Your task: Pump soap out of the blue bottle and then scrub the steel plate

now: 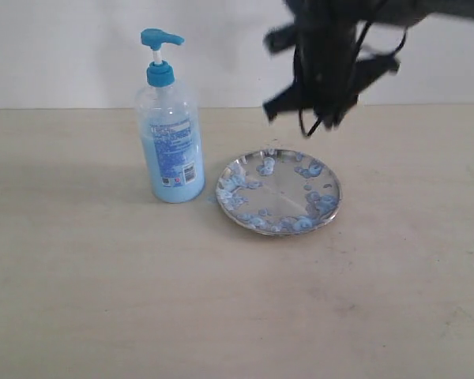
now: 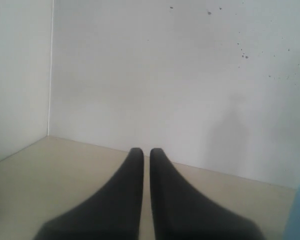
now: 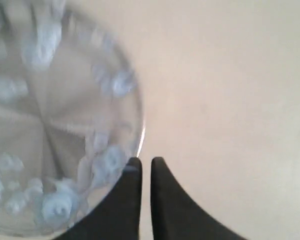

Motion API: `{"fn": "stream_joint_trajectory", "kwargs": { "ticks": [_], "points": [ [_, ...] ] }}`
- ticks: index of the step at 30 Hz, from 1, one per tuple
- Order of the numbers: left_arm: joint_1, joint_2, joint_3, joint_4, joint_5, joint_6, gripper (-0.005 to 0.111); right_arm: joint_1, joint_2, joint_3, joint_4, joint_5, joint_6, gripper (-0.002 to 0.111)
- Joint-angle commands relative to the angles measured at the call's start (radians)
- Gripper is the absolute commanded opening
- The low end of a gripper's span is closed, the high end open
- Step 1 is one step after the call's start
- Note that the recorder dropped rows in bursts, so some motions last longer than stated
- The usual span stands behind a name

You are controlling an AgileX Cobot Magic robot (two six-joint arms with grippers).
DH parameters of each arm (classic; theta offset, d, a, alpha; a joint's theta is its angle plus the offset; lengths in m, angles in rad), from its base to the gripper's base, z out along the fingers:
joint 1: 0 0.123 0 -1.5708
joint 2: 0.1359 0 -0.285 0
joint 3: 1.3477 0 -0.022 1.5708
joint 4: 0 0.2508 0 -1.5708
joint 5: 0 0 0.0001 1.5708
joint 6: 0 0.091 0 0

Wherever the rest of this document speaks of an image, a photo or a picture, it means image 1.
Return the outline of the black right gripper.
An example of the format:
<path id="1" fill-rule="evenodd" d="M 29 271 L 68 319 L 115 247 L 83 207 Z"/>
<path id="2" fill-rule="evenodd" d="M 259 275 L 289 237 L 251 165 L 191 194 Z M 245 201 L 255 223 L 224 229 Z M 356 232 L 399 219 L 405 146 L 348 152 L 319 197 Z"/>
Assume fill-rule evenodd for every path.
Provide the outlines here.
<path id="1" fill-rule="evenodd" d="M 272 122 L 280 114 L 295 112 L 303 126 L 303 113 L 311 110 L 315 126 L 337 127 L 358 103 L 361 92 L 387 73 L 396 73 L 400 47 L 358 58 L 386 4 L 351 1 L 336 10 L 335 1 L 288 2 L 295 15 L 293 23 L 270 31 L 264 44 L 270 54 L 293 49 L 293 81 L 264 102 L 267 119 Z"/>

